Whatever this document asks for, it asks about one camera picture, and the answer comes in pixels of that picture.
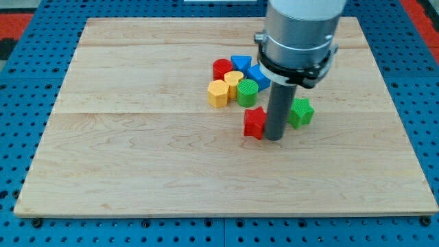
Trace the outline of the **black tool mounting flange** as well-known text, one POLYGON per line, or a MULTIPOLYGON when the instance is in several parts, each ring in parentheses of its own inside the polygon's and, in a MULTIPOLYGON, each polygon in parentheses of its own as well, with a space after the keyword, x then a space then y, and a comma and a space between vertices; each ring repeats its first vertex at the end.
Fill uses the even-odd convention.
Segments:
POLYGON ((306 69, 291 69, 272 62, 265 54, 263 45, 258 46, 258 62, 262 74, 271 81, 282 86, 298 85, 305 89, 312 89, 329 72, 335 56, 333 45, 321 62, 306 69))

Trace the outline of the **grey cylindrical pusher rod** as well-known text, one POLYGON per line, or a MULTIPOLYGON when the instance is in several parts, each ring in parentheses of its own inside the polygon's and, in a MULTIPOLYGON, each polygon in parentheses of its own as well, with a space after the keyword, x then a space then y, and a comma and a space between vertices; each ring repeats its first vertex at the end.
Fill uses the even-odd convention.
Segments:
POLYGON ((284 133, 296 93, 296 85, 272 83, 268 101, 264 135, 271 141, 280 140, 284 133))

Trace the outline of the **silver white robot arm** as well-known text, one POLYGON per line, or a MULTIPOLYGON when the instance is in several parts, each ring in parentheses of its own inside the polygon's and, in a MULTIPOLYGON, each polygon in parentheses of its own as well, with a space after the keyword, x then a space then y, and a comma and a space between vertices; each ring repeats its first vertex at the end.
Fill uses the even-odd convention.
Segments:
POLYGON ((269 0, 263 30, 254 35, 258 63, 271 81, 265 138, 285 132, 297 87, 312 89, 329 72, 346 0, 269 0))

